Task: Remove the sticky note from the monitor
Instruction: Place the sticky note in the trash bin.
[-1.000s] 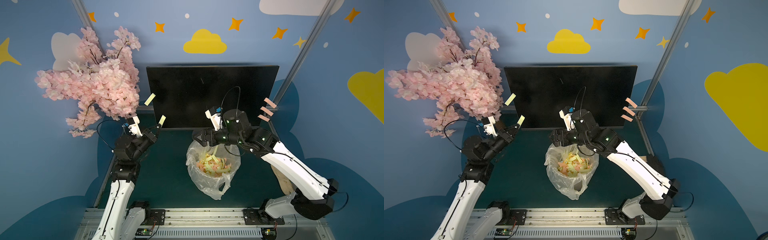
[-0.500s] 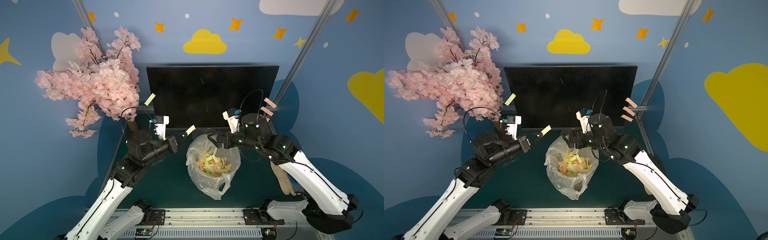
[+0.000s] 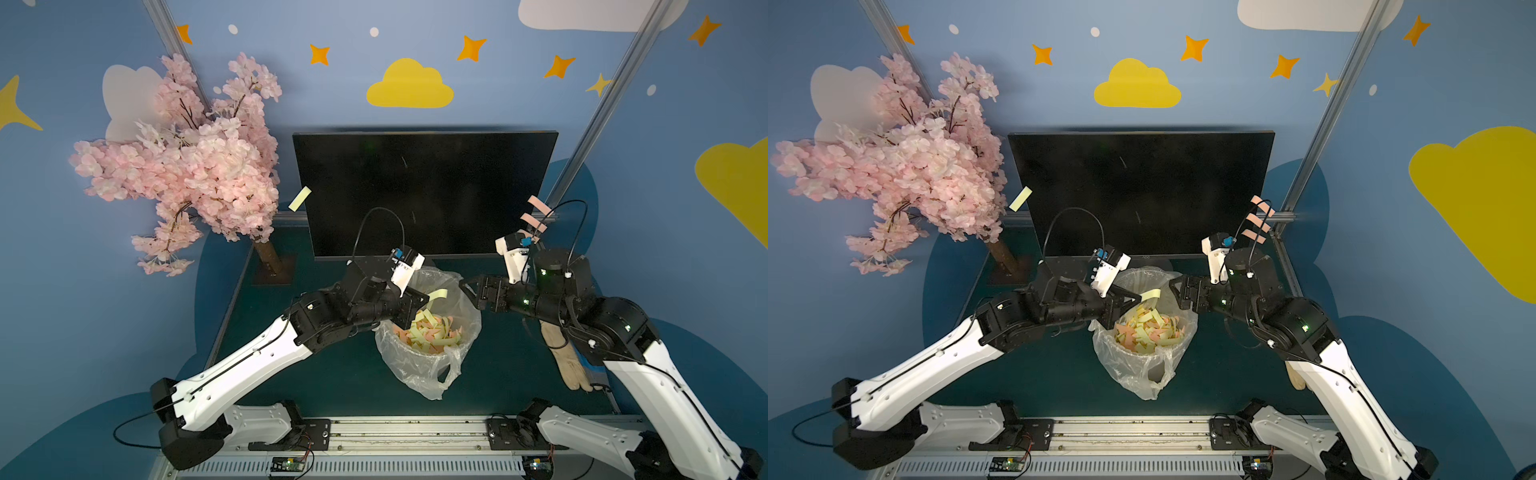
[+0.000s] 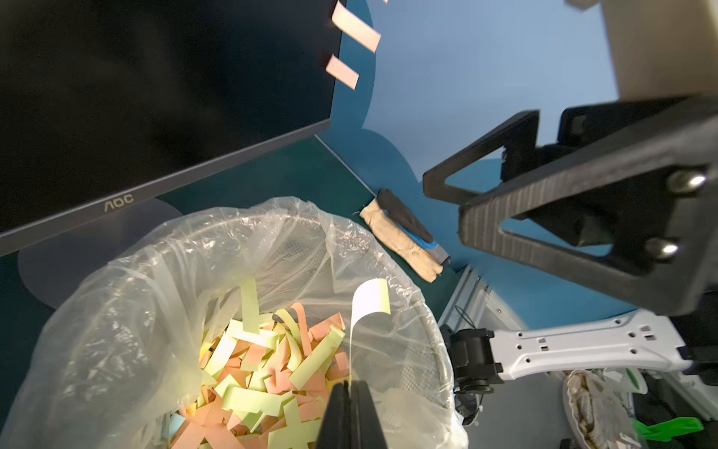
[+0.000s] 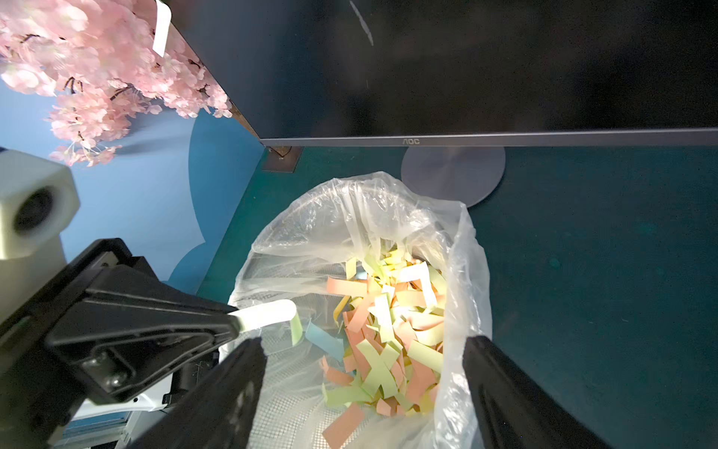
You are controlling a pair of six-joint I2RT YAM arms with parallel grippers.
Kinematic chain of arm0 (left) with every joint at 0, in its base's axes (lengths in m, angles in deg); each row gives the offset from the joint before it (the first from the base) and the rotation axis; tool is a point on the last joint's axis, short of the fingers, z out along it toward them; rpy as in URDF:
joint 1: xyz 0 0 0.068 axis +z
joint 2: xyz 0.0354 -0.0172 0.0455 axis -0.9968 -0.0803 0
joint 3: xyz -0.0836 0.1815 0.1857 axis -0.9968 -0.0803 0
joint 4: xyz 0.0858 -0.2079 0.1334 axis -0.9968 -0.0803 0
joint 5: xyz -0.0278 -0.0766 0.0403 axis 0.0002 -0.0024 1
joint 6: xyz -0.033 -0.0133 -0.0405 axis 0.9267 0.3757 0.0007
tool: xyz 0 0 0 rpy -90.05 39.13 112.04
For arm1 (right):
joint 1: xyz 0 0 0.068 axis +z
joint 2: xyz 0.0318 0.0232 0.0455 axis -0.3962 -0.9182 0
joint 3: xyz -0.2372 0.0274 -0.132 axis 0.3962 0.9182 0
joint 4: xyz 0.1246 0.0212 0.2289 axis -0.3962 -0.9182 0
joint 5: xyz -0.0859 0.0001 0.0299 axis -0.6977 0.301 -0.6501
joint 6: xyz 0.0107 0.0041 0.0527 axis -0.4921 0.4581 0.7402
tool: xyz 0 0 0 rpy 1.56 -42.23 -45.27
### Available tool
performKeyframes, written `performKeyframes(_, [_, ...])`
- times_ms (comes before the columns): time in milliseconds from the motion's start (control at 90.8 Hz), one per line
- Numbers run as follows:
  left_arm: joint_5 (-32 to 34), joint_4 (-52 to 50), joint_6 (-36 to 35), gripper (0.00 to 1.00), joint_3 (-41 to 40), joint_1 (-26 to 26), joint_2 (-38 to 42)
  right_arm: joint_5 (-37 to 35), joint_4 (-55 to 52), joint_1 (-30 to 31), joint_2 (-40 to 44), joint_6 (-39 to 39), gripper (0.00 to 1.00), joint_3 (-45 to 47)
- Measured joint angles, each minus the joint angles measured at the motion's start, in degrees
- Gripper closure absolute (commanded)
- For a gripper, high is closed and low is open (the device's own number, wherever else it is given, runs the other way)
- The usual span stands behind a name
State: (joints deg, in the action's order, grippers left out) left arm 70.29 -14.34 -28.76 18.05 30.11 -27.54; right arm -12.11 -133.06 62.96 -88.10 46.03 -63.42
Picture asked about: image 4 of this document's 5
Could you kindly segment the pink sticky note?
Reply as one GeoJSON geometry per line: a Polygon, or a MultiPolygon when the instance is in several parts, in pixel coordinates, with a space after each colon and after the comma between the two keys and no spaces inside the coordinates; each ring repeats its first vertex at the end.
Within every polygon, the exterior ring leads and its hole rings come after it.
{"type": "Polygon", "coordinates": [[[331,20],[342,33],[375,54],[381,42],[381,34],[351,13],[340,1],[335,5],[331,20]]]}
{"type": "Polygon", "coordinates": [[[359,74],[351,67],[343,63],[338,57],[332,55],[325,67],[325,71],[338,82],[346,85],[352,90],[356,89],[359,74]]]}

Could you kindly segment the yellow sticky note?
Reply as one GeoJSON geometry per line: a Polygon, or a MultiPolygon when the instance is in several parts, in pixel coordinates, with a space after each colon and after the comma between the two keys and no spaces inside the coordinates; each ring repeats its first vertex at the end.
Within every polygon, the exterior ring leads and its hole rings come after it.
{"type": "Polygon", "coordinates": [[[353,294],[349,339],[350,378],[373,380],[381,368],[381,354],[392,325],[388,282],[377,278],[363,282],[353,294]]]}

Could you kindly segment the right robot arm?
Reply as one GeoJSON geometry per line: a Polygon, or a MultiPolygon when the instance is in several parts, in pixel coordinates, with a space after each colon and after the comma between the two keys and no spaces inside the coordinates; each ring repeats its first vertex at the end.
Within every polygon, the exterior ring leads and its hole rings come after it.
{"type": "Polygon", "coordinates": [[[717,98],[567,109],[556,142],[519,112],[424,174],[467,247],[633,306],[544,330],[441,327],[455,388],[539,372],[636,368],[717,382],[717,98]]]}

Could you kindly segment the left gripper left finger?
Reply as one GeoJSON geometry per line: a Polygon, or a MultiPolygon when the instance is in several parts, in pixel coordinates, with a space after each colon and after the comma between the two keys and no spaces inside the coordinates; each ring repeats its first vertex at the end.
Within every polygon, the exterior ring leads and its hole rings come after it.
{"type": "Polygon", "coordinates": [[[351,398],[349,383],[344,381],[334,385],[321,429],[315,442],[316,449],[351,449],[351,398]]]}

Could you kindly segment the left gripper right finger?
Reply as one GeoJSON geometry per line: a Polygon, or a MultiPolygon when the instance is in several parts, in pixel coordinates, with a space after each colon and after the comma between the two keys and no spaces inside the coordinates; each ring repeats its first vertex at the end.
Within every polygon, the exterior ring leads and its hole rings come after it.
{"type": "Polygon", "coordinates": [[[368,384],[352,381],[350,386],[351,449],[387,449],[368,384]]]}

